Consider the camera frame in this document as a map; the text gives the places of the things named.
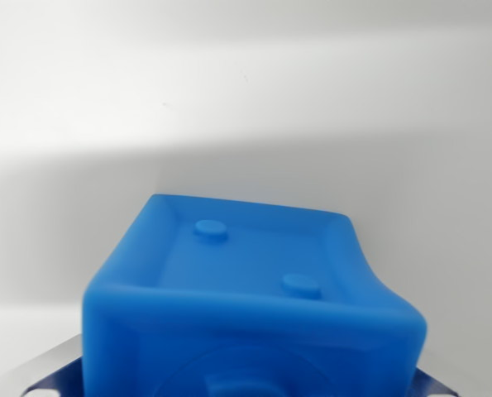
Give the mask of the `black-tipped silver gripper left finger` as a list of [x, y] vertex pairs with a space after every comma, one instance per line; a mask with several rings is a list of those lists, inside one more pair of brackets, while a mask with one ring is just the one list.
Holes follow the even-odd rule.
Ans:
[[78, 334], [26, 363], [32, 376], [21, 396], [84, 396], [82, 335]]

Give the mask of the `black-tipped silver gripper right finger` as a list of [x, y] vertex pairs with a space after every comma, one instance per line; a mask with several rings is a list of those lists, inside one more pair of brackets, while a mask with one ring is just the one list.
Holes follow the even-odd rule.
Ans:
[[412, 396], [462, 396], [461, 373], [439, 356], [421, 356], [412, 381]]

